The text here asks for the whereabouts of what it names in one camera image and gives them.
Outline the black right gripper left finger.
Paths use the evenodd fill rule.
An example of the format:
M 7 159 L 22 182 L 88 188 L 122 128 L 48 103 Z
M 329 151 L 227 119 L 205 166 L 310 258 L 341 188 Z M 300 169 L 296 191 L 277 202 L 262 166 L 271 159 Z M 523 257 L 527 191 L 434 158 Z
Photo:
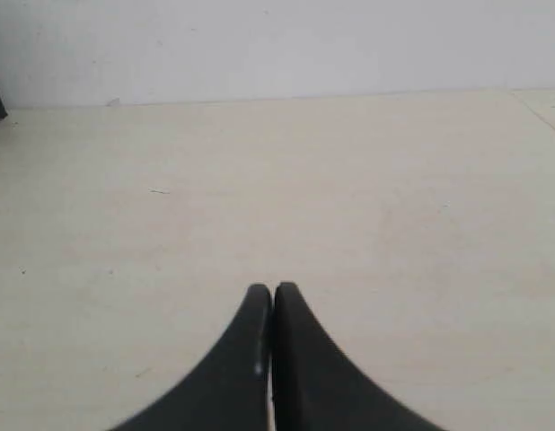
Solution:
M 272 298 L 248 287 L 223 335 L 179 383 L 117 430 L 268 430 Z

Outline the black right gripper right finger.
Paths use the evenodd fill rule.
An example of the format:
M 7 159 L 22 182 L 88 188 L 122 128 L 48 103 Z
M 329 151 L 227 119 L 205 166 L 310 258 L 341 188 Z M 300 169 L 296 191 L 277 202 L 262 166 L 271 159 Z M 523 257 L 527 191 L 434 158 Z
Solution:
M 351 362 L 298 286 L 276 289 L 272 400 L 277 430 L 438 430 Z

